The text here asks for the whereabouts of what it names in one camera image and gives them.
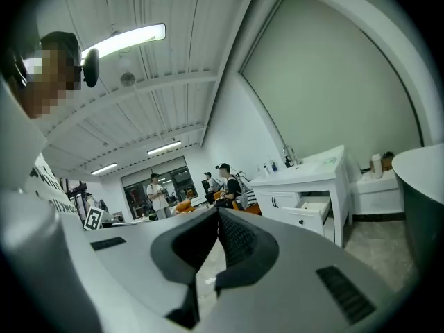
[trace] desk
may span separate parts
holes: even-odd
[[[345,221],[348,218],[352,223],[344,146],[306,157],[300,165],[279,170],[266,178],[256,178],[248,185],[255,192],[262,216],[299,227],[296,217],[285,216],[282,208],[296,207],[301,192],[328,191],[333,210],[334,242],[342,246]]]

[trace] man in black shirt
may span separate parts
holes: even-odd
[[[227,188],[225,193],[217,199],[214,206],[233,208],[233,200],[241,195],[242,190],[236,178],[230,174],[230,165],[223,163],[219,166],[219,177],[227,179]]]

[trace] baseboard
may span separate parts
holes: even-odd
[[[388,221],[404,221],[405,212],[396,214],[354,214],[354,222],[388,222]]]

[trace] cabinet door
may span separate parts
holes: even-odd
[[[277,208],[280,207],[296,207],[299,203],[299,195],[296,192],[272,192],[273,202]]]
[[[268,217],[270,219],[278,219],[279,209],[274,205],[271,192],[259,192],[255,191],[257,202],[261,208],[262,216]]]

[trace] black vent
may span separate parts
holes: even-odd
[[[94,250],[106,249],[113,246],[118,246],[119,244],[126,243],[126,240],[122,237],[115,237],[105,239],[104,241],[95,241],[91,243],[91,247]]]
[[[350,324],[367,317],[375,307],[338,268],[329,266],[316,270]]]

